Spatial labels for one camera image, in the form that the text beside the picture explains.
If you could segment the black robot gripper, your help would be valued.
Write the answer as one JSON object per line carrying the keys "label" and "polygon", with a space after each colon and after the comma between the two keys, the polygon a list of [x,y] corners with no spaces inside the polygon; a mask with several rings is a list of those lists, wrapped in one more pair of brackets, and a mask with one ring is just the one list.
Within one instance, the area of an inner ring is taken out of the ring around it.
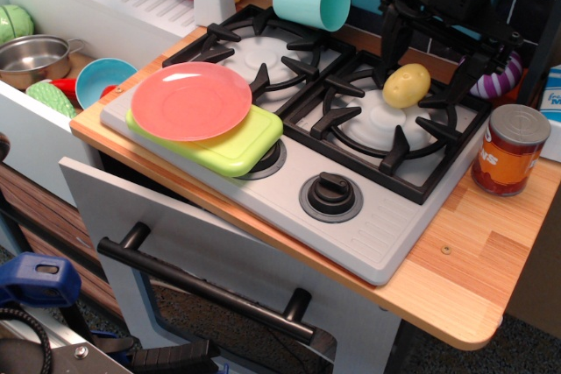
{"label": "black robot gripper", "polygon": [[[498,16],[492,0],[381,0],[380,10],[383,81],[408,50],[415,31],[462,53],[480,48],[509,53],[522,44],[522,36]],[[460,103],[481,76],[502,73],[508,61],[487,53],[466,55],[443,91],[445,103]]]}

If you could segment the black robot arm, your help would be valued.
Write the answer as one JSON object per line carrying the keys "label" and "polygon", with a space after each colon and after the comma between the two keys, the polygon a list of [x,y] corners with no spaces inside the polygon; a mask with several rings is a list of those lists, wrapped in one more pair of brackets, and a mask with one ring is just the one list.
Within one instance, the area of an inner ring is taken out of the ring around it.
{"label": "black robot arm", "polygon": [[427,106],[457,104],[484,75],[500,74],[522,36],[498,15],[494,0],[381,0],[380,78],[387,79],[421,32],[463,59],[449,85],[425,101]]}

